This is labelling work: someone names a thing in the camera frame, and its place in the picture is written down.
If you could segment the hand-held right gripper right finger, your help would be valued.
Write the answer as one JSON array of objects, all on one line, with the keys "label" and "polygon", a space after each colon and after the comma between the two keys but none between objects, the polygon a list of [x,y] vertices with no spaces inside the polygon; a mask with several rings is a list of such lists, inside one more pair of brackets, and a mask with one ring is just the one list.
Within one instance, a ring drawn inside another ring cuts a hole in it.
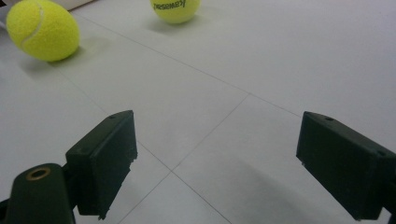
[{"label": "hand-held right gripper right finger", "polygon": [[396,153],[340,121],[304,112],[296,157],[356,220],[396,221]]}]

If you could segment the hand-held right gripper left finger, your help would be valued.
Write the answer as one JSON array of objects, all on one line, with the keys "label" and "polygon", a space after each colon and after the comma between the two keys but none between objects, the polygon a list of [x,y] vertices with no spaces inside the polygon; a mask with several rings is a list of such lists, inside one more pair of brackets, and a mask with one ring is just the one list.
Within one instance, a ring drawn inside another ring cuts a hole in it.
[{"label": "hand-held right gripper left finger", "polygon": [[65,154],[71,204],[83,216],[106,217],[137,158],[134,112],[108,116]]}]

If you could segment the yellow tennis ball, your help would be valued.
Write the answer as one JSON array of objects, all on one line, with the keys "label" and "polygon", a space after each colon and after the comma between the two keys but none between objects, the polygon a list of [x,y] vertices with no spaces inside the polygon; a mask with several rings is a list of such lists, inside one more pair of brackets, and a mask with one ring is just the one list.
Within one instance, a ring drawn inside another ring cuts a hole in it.
[{"label": "yellow tennis ball", "polygon": [[78,50],[78,23],[51,0],[21,0],[7,13],[6,28],[18,49],[41,61],[61,61]]},{"label": "yellow tennis ball", "polygon": [[162,20],[179,24],[191,20],[201,0],[149,0],[152,9]]}]

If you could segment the white plastic bin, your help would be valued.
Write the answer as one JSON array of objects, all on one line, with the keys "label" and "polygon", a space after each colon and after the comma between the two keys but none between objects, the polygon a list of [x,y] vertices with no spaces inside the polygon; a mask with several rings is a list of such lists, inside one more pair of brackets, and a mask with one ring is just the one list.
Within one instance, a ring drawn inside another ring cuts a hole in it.
[{"label": "white plastic bin", "polygon": [[78,7],[85,6],[95,0],[52,0],[53,2],[64,7],[66,10],[72,10]]}]

